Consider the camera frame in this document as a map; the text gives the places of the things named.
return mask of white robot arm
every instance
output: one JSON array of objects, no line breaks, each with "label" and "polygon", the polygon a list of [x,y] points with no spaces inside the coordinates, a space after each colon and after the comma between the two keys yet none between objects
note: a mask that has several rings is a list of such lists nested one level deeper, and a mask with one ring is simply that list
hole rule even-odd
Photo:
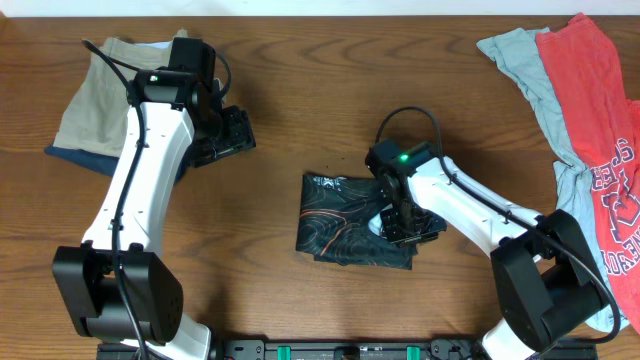
[{"label": "white robot arm", "polygon": [[[115,68],[93,44],[85,46]],[[246,112],[222,108],[231,74],[221,59],[228,72],[221,89],[213,79],[215,59],[213,48],[202,40],[176,38],[168,67],[138,70],[127,86],[134,106],[127,114],[126,139],[107,196],[82,245],[58,248],[53,262],[54,277],[82,336],[133,347],[144,342],[142,352],[151,350],[161,358],[221,355],[210,329],[182,312],[182,287],[160,260],[162,228],[180,168],[206,165],[256,145]],[[116,214],[121,201],[122,211]],[[114,232],[116,225],[119,231]],[[118,252],[112,246],[114,234]],[[105,277],[116,270],[116,258],[120,276],[126,276],[124,285],[117,282],[118,274],[116,279]]]},{"label": "white robot arm", "polygon": [[[439,153],[428,143],[402,152],[391,140],[371,148],[367,167],[393,207],[374,217],[369,228],[382,228],[387,240],[402,246],[434,240],[446,228],[444,219],[491,258],[505,316],[481,341],[491,359],[524,360],[546,351],[610,303],[594,284],[602,286],[601,279],[591,278],[599,273],[575,219],[561,210],[545,218],[518,206]],[[558,256],[556,266],[541,276],[535,262],[561,255],[548,246],[554,240],[547,236],[580,260]],[[570,306],[582,311],[570,313]]]}]

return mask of wood grain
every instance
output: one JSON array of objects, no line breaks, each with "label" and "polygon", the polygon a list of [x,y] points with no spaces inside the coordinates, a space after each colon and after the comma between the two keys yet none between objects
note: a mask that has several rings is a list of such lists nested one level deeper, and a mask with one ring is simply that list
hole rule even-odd
[{"label": "wood grain", "polygon": [[[0,354],[95,356],[97,341],[75,334],[50,264],[59,245],[79,244],[109,178],[42,151],[86,74],[81,38],[164,41],[184,27],[225,54],[229,101],[249,110],[258,147],[190,170],[174,188],[164,261],[187,313],[228,335],[428,338],[482,334],[499,320],[487,259],[450,229],[419,248],[411,272],[315,263],[294,251],[301,176],[369,176],[364,157],[379,122],[417,104],[441,118],[445,152],[465,172],[552,211],[555,157],[519,89],[475,43],[568,19],[0,19]],[[638,19],[596,22],[618,46],[628,97],[640,98]],[[431,134],[411,114],[386,133],[407,145]],[[626,329],[599,350],[634,358],[640,337]]]}]

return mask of black cable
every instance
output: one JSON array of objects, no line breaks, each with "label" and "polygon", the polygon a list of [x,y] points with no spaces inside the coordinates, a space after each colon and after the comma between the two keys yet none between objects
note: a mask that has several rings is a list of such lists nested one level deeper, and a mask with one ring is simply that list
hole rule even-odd
[{"label": "black cable", "polygon": [[140,322],[138,322],[138,317],[133,309],[133,305],[131,304],[131,299],[129,298],[129,294],[127,293],[127,289],[125,287],[125,274],[121,269],[121,261],[120,261],[120,251],[119,251],[119,235],[121,230],[121,218],[122,218],[122,209],[124,208],[124,203],[127,199],[127,194],[129,193],[129,188],[131,187],[131,182],[133,180],[133,175],[136,172],[136,168],[138,167],[138,162],[140,161],[140,155],[142,155],[142,149],[144,149],[145,145],[145,134],[146,127],[144,125],[144,120],[142,116],[142,109],[140,108],[140,100],[138,99],[138,95],[129,84],[127,79],[122,75],[122,73],[115,66],[113,61],[106,56],[100,49],[98,49],[95,45],[91,43],[91,41],[87,39],[82,39],[82,44],[89,49],[92,53],[98,55],[110,68],[111,70],[118,76],[118,79],[122,82],[127,93],[129,95],[129,99],[131,101],[131,106],[136,109],[136,114],[138,115],[138,124],[140,126],[140,136],[138,137],[138,142],[136,146],[136,152],[133,155],[133,161],[131,162],[131,167],[129,168],[129,172],[127,173],[127,177],[124,181],[124,185],[122,186],[122,192],[120,193],[120,198],[118,199],[118,205],[116,206],[116,211],[111,221],[112,226],[112,236],[111,236],[111,251],[113,256],[113,272],[116,276],[116,282],[118,284],[118,292],[120,293],[120,297],[122,298],[122,302],[124,307],[127,310],[127,314],[129,315],[129,319],[131,319],[131,323],[133,325],[133,329],[136,333],[136,338],[138,339],[138,346],[140,350],[140,358],[144,360],[149,360],[149,353],[147,352],[147,346],[144,341],[144,337],[142,335],[142,329],[140,327]]},{"label": "black cable", "polygon": [[113,61],[114,63],[116,63],[116,64],[118,64],[118,65],[120,65],[122,67],[126,67],[127,69],[131,69],[133,71],[139,71],[140,70],[140,68],[137,68],[137,67],[135,67],[135,66],[133,66],[131,64],[127,64],[125,62],[122,62],[122,61],[120,61],[118,59],[114,59],[111,56],[108,56],[108,58],[109,58],[109,60]]},{"label": "black cable", "polygon": [[222,65],[224,65],[224,69],[227,72],[227,81],[224,83],[222,90],[220,90],[220,92],[217,94],[217,98],[222,99],[229,92],[229,88],[231,88],[231,69],[229,69],[229,64],[227,63],[227,60],[224,58],[224,56],[216,53],[216,57],[218,58],[218,60],[220,60]]},{"label": "black cable", "polygon": [[620,332],[621,315],[620,315],[620,308],[618,307],[618,303],[616,302],[616,300],[615,300],[613,294],[611,293],[611,291],[602,283],[602,281],[600,281],[599,277],[596,274],[594,274],[593,271],[591,271],[591,269],[589,269],[589,267],[584,262],[582,262],[582,260],[580,260],[580,258],[578,256],[576,256],[573,253],[572,250],[569,250],[568,248],[564,247],[562,244],[557,242],[555,239],[553,239],[550,236],[547,236],[546,234],[542,233],[536,227],[534,227],[532,225],[529,225],[524,220],[516,217],[515,215],[513,215],[511,213],[511,211],[502,209],[500,206],[498,206],[498,205],[492,203],[491,201],[485,199],[484,197],[482,197],[482,195],[476,193],[474,190],[472,190],[471,188],[467,187],[465,184],[460,182],[460,180],[458,180],[457,174],[455,174],[455,173],[452,174],[449,171],[449,169],[447,168],[447,166],[445,165],[445,163],[444,163],[444,155],[443,155],[443,151],[442,151],[442,137],[441,137],[441,134],[440,134],[440,125],[438,123],[438,119],[431,113],[431,111],[429,111],[429,110],[427,110],[425,108],[419,107],[419,106],[406,106],[406,107],[402,107],[400,109],[394,110],[380,124],[380,129],[378,129],[378,133],[376,135],[376,143],[378,143],[380,141],[380,136],[382,135],[382,131],[384,130],[384,127],[389,122],[389,120],[395,114],[397,114],[399,112],[402,112],[402,111],[406,111],[406,110],[415,110],[415,111],[421,112],[424,115],[426,115],[429,118],[429,120],[431,120],[431,123],[433,124],[433,127],[434,127],[434,129],[436,131],[436,148],[437,148],[437,151],[438,151],[438,154],[436,154],[436,156],[440,160],[440,166],[442,167],[442,170],[444,171],[444,173],[447,175],[447,177],[449,178],[449,180],[452,183],[456,184],[460,189],[462,189],[464,192],[469,194],[474,199],[478,200],[480,203],[482,203],[485,206],[489,207],[490,209],[492,209],[496,213],[500,214],[501,216],[504,216],[504,218],[507,221],[509,221],[509,220],[513,221],[514,223],[516,223],[517,225],[523,227],[527,231],[533,232],[533,234],[535,234],[536,236],[539,236],[540,238],[542,238],[552,248],[554,248],[558,252],[562,253],[563,255],[568,257],[569,259],[573,260],[574,263],[578,264],[578,266],[580,266],[582,268],[582,270],[584,270],[587,273],[587,275],[589,275],[589,277],[591,278],[591,281],[593,281],[593,283],[596,286],[596,288],[598,288],[598,291],[600,291],[601,293],[603,293],[606,296],[607,301],[609,302],[609,305],[611,306],[611,310],[613,311],[613,328],[611,329],[611,332],[609,332],[609,334],[607,334],[607,335],[605,335],[603,337],[595,338],[595,339],[592,339],[592,338],[567,338],[566,340],[571,341],[571,342],[584,343],[584,344],[604,344],[606,342],[609,342],[609,341],[613,340],[618,335],[618,333]]}]

